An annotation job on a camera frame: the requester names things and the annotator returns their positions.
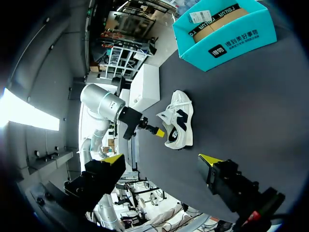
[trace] white sneaker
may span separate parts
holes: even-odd
[[[163,120],[162,124],[168,133],[165,146],[177,150],[193,145],[192,115],[193,106],[190,99],[184,92],[176,90],[170,105],[165,111],[157,114]]]

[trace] gray table surface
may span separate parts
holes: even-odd
[[[173,91],[193,102],[194,145],[172,150],[140,131],[139,171],[173,197],[214,217],[234,222],[218,195],[211,195],[197,170],[199,153],[239,164],[243,175],[286,195],[278,213],[295,203],[309,166],[309,65],[290,26],[270,11],[278,41],[203,72],[176,51],[160,67],[161,101],[143,112],[153,126]]]

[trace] metal shelf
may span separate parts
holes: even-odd
[[[126,57],[122,57],[124,54],[124,51],[128,51],[128,55]],[[139,54],[142,56],[142,59],[139,60],[137,63],[135,60],[133,60],[133,57]],[[142,63],[147,59],[147,57],[151,56],[150,54],[144,53],[142,50],[130,47],[130,46],[113,46],[111,48],[111,53],[109,55],[109,62],[108,64],[105,64],[104,66],[106,67],[105,70],[105,78],[108,78],[107,73],[109,72],[109,68],[115,68],[113,70],[113,77],[116,76],[126,76],[128,79],[132,79],[136,72],[140,69]]]

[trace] white box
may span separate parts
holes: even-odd
[[[160,101],[159,68],[143,64],[130,88],[129,107],[142,112]]]

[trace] window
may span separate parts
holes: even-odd
[[[59,130],[58,118],[34,108],[5,88],[0,99],[0,126],[4,126],[8,121],[47,130]]]

